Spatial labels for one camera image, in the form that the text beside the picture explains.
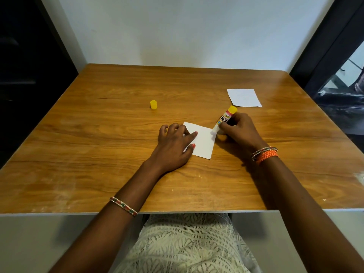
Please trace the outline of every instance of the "orange woven wristband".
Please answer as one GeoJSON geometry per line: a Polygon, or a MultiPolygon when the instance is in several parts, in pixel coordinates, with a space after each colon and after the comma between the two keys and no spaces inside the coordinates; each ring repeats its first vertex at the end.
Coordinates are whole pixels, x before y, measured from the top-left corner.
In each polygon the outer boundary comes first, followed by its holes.
{"type": "Polygon", "coordinates": [[[268,150],[263,152],[262,154],[260,154],[256,160],[257,164],[259,165],[261,162],[263,162],[264,160],[272,157],[272,156],[278,156],[277,151],[275,150],[268,150]]]}

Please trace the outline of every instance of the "bracelet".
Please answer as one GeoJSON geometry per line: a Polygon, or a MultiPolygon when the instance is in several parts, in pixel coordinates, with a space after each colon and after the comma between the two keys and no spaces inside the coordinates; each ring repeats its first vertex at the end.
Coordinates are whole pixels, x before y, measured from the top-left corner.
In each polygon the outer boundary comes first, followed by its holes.
{"type": "Polygon", "coordinates": [[[263,162],[264,160],[273,157],[273,156],[278,156],[278,153],[276,150],[268,150],[268,151],[264,151],[263,153],[261,153],[256,162],[259,165],[261,162],[263,162]]]}
{"type": "Polygon", "coordinates": [[[136,215],[138,214],[134,209],[132,209],[130,206],[126,205],[124,202],[120,201],[116,197],[110,197],[110,201],[112,203],[115,203],[116,205],[120,206],[121,208],[123,208],[125,211],[127,211],[129,214],[133,215],[134,217],[136,217],[136,215]]]}
{"type": "Polygon", "coordinates": [[[258,156],[259,154],[262,154],[263,152],[266,152],[266,151],[269,151],[269,150],[275,150],[275,151],[278,151],[278,149],[277,149],[276,147],[263,147],[263,148],[261,148],[261,149],[257,150],[256,152],[254,152],[254,153],[252,154],[252,160],[253,160],[253,161],[256,161],[256,160],[257,160],[257,156],[258,156]]]}

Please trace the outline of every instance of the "glue stick cap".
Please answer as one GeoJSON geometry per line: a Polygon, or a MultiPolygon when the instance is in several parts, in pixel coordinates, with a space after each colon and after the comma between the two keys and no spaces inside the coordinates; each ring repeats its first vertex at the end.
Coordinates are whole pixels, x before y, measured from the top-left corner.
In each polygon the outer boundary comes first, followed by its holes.
{"type": "Polygon", "coordinates": [[[157,101],[156,100],[151,100],[150,101],[150,108],[157,109],[157,101]]]}
{"type": "Polygon", "coordinates": [[[235,114],[235,112],[237,112],[237,111],[238,111],[238,109],[237,109],[235,106],[231,105],[231,106],[229,107],[228,111],[229,111],[231,114],[235,114]]]}

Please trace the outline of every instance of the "wood grain surface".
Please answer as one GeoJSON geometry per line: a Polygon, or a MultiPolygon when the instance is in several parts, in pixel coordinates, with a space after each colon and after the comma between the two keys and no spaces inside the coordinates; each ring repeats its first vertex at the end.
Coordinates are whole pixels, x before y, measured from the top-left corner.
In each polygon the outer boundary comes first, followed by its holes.
{"type": "MultiPolygon", "coordinates": [[[[89,64],[1,170],[0,213],[100,211],[150,156],[162,124],[213,128],[229,88],[255,89],[263,107],[239,112],[322,208],[364,208],[364,155],[287,73],[89,64]]],[[[211,160],[192,156],[166,174],[142,211],[275,209],[266,182],[220,136],[211,160]]]]}

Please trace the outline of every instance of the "piece of paper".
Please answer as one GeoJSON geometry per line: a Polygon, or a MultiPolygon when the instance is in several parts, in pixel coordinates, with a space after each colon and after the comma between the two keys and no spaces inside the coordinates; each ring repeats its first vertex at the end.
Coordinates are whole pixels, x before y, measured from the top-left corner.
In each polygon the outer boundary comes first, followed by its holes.
{"type": "Polygon", "coordinates": [[[254,89],[228,89],[228,95],[235,106],[262,107],[254,89]]]}
{"type": "Polygon", "coordinates": [[[189,133],[193,133],[195,131],[198,132],[197,137],[191,143],[196,145],[193,155],[211,159],[216,132],[213,132],[211,128],[198,126],[197,124],[193,123],[184,122],[183,124],[186,126],[189,133]]]}

